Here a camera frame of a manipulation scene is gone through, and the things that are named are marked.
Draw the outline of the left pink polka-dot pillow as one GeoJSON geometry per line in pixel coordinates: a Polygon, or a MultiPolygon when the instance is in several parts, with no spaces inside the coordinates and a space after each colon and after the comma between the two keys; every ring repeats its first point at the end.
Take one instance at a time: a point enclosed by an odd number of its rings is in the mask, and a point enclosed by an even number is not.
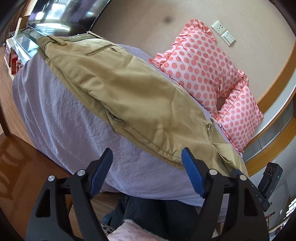
{"type": "Polygon", "coordinates": [[[217,100],[226,98],[244,76],[198,19],[188,21],[171,49],[149,62],[187,90],[211,116],[217,116],[217,100]]]}

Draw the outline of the white wall socket plate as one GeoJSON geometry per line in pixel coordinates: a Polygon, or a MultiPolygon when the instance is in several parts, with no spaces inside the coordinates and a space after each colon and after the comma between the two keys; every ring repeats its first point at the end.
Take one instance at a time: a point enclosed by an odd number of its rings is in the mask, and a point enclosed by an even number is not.
{"type": "Polygon", "coordinates": [[[215,23],[211,26],[211,28],[219,35],[222,36],[226,31],[227,28],[220,22],[215,21],[215,23]]]}

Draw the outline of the khaki pants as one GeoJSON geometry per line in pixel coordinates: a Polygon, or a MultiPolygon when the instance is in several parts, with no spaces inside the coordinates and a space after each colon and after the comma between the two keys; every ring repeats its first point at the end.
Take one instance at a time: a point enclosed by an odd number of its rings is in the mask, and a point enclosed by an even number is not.
{"type": "Polygon", "coordinates": [[[79,101],[118,135],[182,169],[181,152],[229,176],[247,174],[238,152],[184,88],[94,33],[43,36],[38,53],[79,101]]]}

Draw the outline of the person's dark jeans legs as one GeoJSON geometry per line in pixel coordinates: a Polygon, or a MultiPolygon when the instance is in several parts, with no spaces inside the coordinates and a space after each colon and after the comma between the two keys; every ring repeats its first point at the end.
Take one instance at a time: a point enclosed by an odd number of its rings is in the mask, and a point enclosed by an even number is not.
{"type": "Polygon", "coordinates": [[[101,223],[114,229],[131,220],[165,240],[187,240],[198,221],[194,206],[177,200],[143,199],[123,195],[116,208],[101,223]]]}

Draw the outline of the glass tv stand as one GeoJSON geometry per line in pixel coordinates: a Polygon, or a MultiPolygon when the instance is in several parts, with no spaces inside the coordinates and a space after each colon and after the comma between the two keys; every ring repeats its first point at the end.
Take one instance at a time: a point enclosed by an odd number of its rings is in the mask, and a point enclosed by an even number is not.
{"type": "Polygon", "coordinates": [[[4,61],[8,68],[9,76],[14,80],[17,72],[37,53],[37,39],[41,34],[32,28],[26,27],[11,32],[4,45],[4,61]]]}

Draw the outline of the black flat television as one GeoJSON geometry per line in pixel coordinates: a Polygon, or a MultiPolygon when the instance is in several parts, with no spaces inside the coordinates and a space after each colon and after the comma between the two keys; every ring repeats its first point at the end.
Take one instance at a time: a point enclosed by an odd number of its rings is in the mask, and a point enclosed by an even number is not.
{"type": "Polygon", "coordinates": [[[110,1],[37,1],[27,26],[42,35],[74,36],[92,29],[110,1]]]}

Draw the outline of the pink polka-dot pillow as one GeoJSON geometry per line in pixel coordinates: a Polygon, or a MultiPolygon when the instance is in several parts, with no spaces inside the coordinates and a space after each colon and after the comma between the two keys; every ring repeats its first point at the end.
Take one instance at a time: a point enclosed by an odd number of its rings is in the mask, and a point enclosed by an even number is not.
{"type": "Polygon", "coordinates": [[[217,100],[226,98],[244,76],[198,19],[188,21],[171,49],[149,62],[187,90],[211,116],[217,116],[217,100]]]}
{"type": "Polygon", "coordinates": [[[233,147],[243,153],[264,115],[249,88],[248,77],[240,70],[237,73],[240,79],[218,111],[216,121],[233,147]]]}

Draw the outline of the right pink polka-dot pillow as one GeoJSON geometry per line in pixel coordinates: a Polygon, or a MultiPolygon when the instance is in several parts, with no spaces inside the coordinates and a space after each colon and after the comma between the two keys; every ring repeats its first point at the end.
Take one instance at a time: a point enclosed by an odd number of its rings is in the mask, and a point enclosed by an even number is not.
{"type": "Polygon", "coordinates": [[[243,153],[264,115],[249,88],[248,77],[240,70],[237,73],[240,79],[218,111],[216,121],[233,147],[243,153]]]}

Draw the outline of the wooden framed glass door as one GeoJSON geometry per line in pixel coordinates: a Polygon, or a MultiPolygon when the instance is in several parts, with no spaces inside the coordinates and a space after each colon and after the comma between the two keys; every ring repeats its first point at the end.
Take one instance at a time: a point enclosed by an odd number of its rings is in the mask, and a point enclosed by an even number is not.
{"type": "Polygon", "coordinates": [[[264,120],[246,148],[258,148],[245,163],[249,176],[275,160],[295,137],[295,46],[276,80],[259,99],[258,107],[264,120]]]}

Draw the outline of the lavender bed sheet mattress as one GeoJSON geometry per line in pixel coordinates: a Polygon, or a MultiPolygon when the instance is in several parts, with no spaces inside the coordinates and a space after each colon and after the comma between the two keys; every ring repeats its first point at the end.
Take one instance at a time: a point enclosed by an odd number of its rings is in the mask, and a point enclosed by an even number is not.
{"type": "Polygon", "coordinates": [[[185,171],[116,134],[64,86],[40,55],[16,74],[13,98],[35,147],[70,173],[85,169],[110,148],[113,162],[103,191],[203,205],[185,171]]]}

